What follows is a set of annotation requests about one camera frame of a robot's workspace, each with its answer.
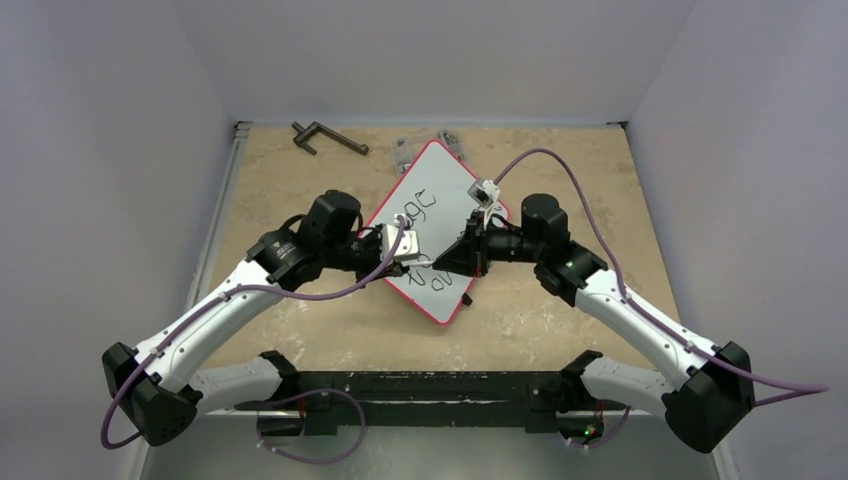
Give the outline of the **white dry erase marker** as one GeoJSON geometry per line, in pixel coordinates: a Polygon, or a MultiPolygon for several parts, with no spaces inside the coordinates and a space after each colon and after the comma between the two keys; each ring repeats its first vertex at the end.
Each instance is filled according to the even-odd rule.
{"type": "Polygon", "coordinates": [[[403,265],[408,268],[431,268],[434,261],[411,261],[406,262],[403,265]]]}

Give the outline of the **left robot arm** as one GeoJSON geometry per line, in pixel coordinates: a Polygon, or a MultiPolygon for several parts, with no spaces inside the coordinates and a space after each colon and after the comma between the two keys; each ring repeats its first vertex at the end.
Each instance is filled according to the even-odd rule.
{"type": "Polygon", "coordinates": [[[279,353],[262,353],[230,368],[202,365],[282,300],[335,300],[375,280],[401,276],[418,247],[408,215],[397,212],[368,225],[352,195],[339,190],[319,195],[307,212],[262,234],[231,273],[177,320],[136,345],[116,342],[104,351],[111,400],[100,426],[102,447],[117,450],[137,439],[161,446],[197,417],[241,403],[289,407],[298,382],[279,353]]]}

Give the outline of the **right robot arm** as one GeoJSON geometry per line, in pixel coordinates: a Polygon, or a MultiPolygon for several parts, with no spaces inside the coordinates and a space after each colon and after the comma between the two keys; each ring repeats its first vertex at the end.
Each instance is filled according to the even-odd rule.
{"type": "Polygon", "coordinates": [[[545,291],[621,336],[651,364],[622,364],[593,350],[560,372],[557,408],[565,413],[612,401],[663,419],[686,446],[712,452],[755,406],[748,353],[734,342],[723,347],[624,293],[616,271],[572,240],[568,216],[548,194],[521,203],[521,222],[486,226],[473,212],[461,236],[432,267],[480,278],[494,262],[530,263],[545,291]]]}

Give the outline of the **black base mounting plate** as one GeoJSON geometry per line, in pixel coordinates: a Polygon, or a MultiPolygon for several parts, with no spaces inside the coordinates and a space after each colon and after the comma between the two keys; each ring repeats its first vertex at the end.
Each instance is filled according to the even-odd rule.
{"type": "Polygon", "coordinates": [[[254,405],[266,437],[334,435],[341,427],[519,428],[591,443],[621,404],[579,393],[558,371],[311,371],[254,405]]]}

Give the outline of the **aluminium frame rail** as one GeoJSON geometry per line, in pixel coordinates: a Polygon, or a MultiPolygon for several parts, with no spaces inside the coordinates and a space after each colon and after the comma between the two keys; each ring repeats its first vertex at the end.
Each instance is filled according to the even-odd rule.
{"type": "Polygon", "coordinates": [[[224,176],[214,203],[209,228],[199,253],[192,282],[185,303],[188,312],[211,289],[210,284],[218,255],[221,231],[225,227],[234,185],[244,156],[253,121],[238,121],[234,125],[234,137],[225,164],[224,176]]]}

